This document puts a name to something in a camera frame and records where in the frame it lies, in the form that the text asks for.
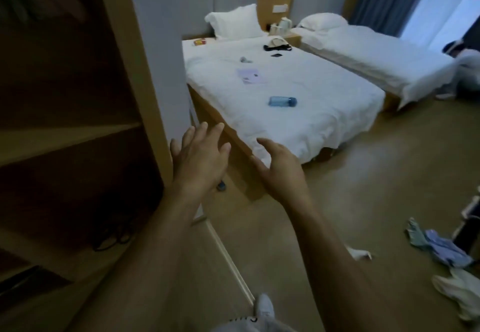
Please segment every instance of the bed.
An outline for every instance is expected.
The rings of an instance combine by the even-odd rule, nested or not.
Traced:
[[[398,97],[397,109],[450,83],[456,72],[450,56],[364,26],[320,31],[297,27],[292,31],[302,36],[302,50],[341,65]]]
[[[263,49],[271,39],[209,39],[202,46],[183,41],[187,83],[194,97],[226,123],[245,152],[269,165],[269,154],[256,142],[257,137],[267,137],[305,163],[322,148],[337,148],[369,130],[383,105],[381,89],[297,48],[272,57]],[[242,63],[241,57],[252,63]],[[245,68],[257,69],[262,82],[244,84],[237,69]],[[270,107],[270,96],[295,97],[298,104]]]

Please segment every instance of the blue water bottle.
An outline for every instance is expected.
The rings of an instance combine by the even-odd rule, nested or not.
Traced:
[[[295,107],[297,98],[294,97],[270,97],[268,105],[271,107]]]

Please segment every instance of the pillow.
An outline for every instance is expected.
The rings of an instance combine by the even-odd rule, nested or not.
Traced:
[[[230,12],[211,12],[205,16],[205,21],[212,25],[218,39],[241,40],[268,35],[258,23],[255,3]]]
[[[335,13],[315,13],[300,21],[299,27],[312,31],[329,30],[331,28],[346,26],[349,23],[342,16]]]

